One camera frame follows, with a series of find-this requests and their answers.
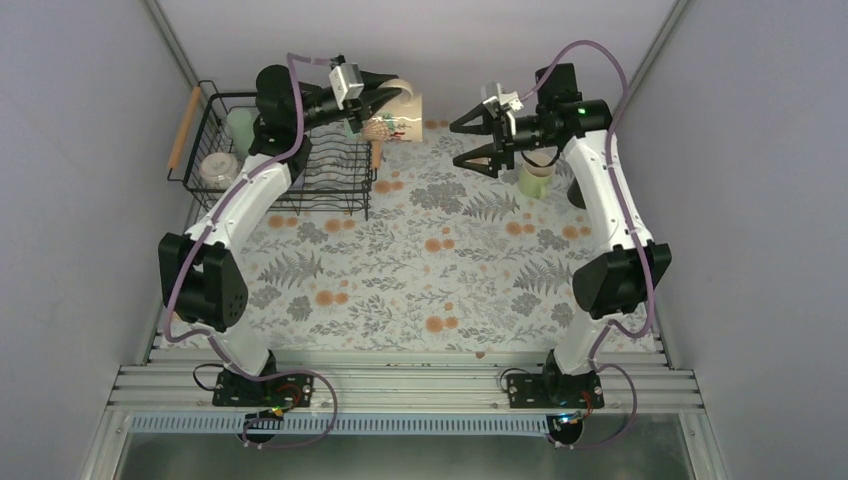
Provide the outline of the beige floral mug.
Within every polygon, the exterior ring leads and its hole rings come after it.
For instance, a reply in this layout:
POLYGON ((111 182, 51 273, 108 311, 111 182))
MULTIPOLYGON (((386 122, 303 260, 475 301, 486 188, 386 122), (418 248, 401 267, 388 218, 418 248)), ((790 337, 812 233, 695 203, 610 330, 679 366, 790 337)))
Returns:
POLYGON ((382 87, 398 90, 398 95, 364 123, 360 136, 366 141, 422 142, 423 98, 402 79, 384 82, 382 87))

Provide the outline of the light green mug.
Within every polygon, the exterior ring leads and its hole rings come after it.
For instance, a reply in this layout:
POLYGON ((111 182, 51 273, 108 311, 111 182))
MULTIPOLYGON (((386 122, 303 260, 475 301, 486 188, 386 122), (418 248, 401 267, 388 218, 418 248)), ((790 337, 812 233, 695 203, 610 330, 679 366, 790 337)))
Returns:
POLYGON ((522 152, 522 167, 519 171, 518 189, 526 197, 544 199, 555 176, 555 164, 551 156, 540 152, 522 152))

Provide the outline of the black cylindrical cup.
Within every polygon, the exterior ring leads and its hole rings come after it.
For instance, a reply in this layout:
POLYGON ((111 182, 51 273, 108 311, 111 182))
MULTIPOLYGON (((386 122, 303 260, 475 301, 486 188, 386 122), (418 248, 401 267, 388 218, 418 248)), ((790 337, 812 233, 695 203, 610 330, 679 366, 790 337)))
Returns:
POLYGON ((571 205, 575 208, 585 210, 586 203, 579 185, 579 182, 576 178, 571 180, 571 183, 567 190, 567 199, 571 205))

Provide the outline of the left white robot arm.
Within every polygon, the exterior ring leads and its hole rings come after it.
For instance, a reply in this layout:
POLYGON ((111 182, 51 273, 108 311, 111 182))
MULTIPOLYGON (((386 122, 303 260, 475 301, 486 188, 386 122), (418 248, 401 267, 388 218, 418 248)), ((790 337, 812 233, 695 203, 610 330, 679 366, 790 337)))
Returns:
POLYGON ((167 341, 207 339, 226 370, 240 376, 239 392, 255 405, 278 391, 271 352, 242 324, 248 287, 237 258, 242 243, 272 204, 301 176, 312 150, 308 131, 337 122, 357 132, 402 90, 398 76, 332 63, 326 87, 298 80, 291 66, 257 75, 254 139, 242 170, 212 209, 182 234, 167 233, 158 259, 169 317, 192 324, 186 333, 164 327, 167 341))

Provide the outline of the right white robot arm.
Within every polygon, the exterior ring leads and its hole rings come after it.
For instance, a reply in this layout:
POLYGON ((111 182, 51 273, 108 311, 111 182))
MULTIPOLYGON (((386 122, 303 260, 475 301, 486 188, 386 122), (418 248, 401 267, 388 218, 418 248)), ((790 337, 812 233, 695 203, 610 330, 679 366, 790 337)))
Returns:
POLYGON ((488 135, 490 143, 453 160, 456 167, 495 178, 514 167, 515 156, 556 148, 574 175, 569 202, 588 214, 598 255, 577 269, 572 290, 586 318, 573 322, 548 355, 541 391, 555 407, 565 407, 579 393, 600 387, 595 354, 620 317, 649 305, 654 289, 671 263, 668 245, 654 241, 638 216, 618 156, 613 116, 603 100, 586 100, 578 89, 573 64, 538 70, 534 114, 520 117, 522 101, 498 83, 482 89, 482 100, 450 123, 454 133, 488 135))

